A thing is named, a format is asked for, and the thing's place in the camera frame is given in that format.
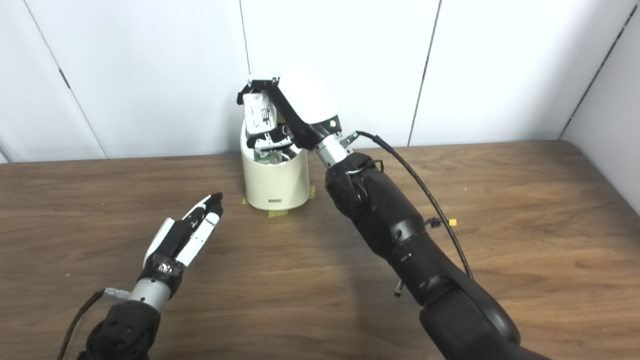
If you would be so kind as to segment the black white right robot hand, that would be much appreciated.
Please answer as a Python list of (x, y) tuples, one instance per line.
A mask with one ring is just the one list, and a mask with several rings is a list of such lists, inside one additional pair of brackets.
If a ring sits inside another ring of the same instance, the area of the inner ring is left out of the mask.
[(246, 111), (244, 143), (249, 150), (284, 153), (295, 147), (315, 153), (326, 167), (349, 155), (338, 141), (338, 108), (308, 71), (250, 77), (238, 92), (237, 104)]

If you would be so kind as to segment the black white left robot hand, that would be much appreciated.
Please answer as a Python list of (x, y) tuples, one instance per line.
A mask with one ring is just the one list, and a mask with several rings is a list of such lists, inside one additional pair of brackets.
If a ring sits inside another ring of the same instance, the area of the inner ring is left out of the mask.
[(223, 215), (222, 192), (200, 200), (181, 219), (165, 219), (154, 235), (142, 262), (140, 280), (162, 283), (173, 297), (184, 271), (194, 261)]

